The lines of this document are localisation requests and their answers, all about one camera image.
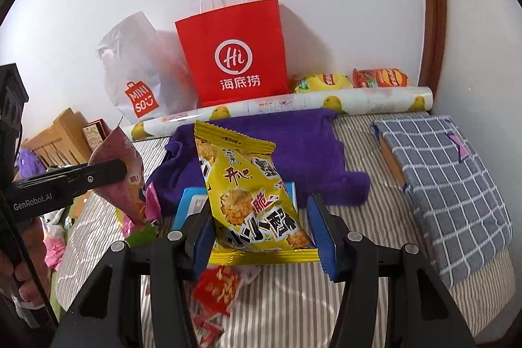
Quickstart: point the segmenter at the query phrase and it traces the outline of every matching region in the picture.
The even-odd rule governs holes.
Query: gray plaid cloth
[[[403,170],[405,196],[448,287],[507,246],[512,223],[479,156],[449,117],[376,120]]]

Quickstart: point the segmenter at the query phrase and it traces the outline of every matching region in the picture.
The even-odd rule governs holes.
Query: miniso bag
[[[289,92],[278,0],[199,10],[176,29],[203,106]]]
[[[197,107],[181,47],[168,46],[142,12],[107,33],[98,56],[105,68],[105,90],[131,124]]]

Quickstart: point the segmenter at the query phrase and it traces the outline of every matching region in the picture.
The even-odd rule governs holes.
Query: screw
[[[117,240],[111,245],[113,252],[120,252],[123,248],[125,248],[125,242],[122,240]]]
[[[180,240],[183,237],[183,233],[181,233],[179,230],[173,230],[169,232],[168,235],[166,235],[168,240],[175,241]]]
[[[362,240],[362,235],[359,232],[349,232],[348,239],[352,242],[360,242]]]
[[[406,244],[404,246],[404,250],[409,253],[409,254],[412,254],[412,255],[415,255],[417,253],[419,253],[419,247],[415,244]]]

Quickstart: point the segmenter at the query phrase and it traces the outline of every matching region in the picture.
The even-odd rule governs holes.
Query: striped bed sheet
[[[359,231],[374,243],[400,248],[413,242],[424,252],[420,234],[402,189],[388,169],[379,145],[370,132],[375,119],[407,117],[411,114],[370,114],[341,116],[334,132],[345,145],[349,170],[366,171],[372,180],[368,201],[362,207],[330,206],[333,214],[345,220],[351,230]],[[143,157],[146,178],[161,163],[168,138],[137,142]],[[299,211],[308,231],[306,212]],[[83,282],[122,233],[113,208],[93,195],[87,201],[78,223],[69,237],[58,273],[56,296],[69,308]],[[150,295],[146,295],[148,277],[142,280],[142,322],[144,346],[153,347],[150,319]],[[318,262],[265,265],[257,279],[243,288],[229,318],[223,318],[224,333],[220,348],[240,346],[303,348],[327,347],[343,295],[344,284],[332,283]],[[473,335],[478,334],[499,313],[515,293],[511,259],[506,249],[450,290]],[[377,319],[373,346],[384,344],[387,314],[387,279],[379,280]]]

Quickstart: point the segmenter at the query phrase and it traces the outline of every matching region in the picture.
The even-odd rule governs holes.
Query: finger
[[[45,292],[49,292],[50,282],[49,279],[46,278],[45,281],[42,282],[42,285],[45,289]],[[25,302],[32,303],[35,307],[43,304],[42,296],[40,292],[38,292],[36,283],[34,280],[29,280],[20,286],[19,289],[20,296]]]
[[[43,241],[43,228],[40,219],[33,220],[33,223],[22,232],[22,239],[27,251]]]
[[[0,251],[0,274],[11,276],[13,273],[12,264],[6,254]]]
[[[47,248],[45,247],[43,242],[40,242],[39,245],[34,246],[29,251],[29,256],[31,257],[31,262],[35,266],[35,269],[38,273],[38,276],[47,274],[47,265],[45,264],[45,254],[47,252]],[[26,280],[32,279],[31,272],[29,271],[29,267],[25,262],[21,262],[17,267],[15,267],[15,277],[19,282],[25,282]]]

